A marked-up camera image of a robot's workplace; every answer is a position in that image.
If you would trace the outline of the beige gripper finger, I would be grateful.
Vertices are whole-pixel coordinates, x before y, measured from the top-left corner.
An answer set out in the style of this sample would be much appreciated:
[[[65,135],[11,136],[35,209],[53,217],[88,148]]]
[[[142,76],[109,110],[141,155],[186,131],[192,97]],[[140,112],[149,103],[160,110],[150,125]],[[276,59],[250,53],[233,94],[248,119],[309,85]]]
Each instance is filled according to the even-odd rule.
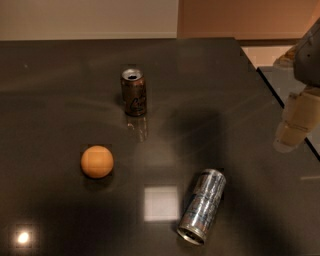
[[[275,134],[274,148],[289,153],[297,148],[320,123],[320,88],[306,86],[290,93]]]
[[[292,46],[274,61],[273,66],[280,69],[291,69],[293,67],[296,51],[297,46]]]

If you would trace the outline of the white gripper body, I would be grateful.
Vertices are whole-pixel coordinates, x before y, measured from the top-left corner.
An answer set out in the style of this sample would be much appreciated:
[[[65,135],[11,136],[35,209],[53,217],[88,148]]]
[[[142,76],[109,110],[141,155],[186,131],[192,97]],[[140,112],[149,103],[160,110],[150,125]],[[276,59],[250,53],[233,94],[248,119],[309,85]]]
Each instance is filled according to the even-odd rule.
[[[320,87],[320,18],[298,42],[293,66],[296,80]]]

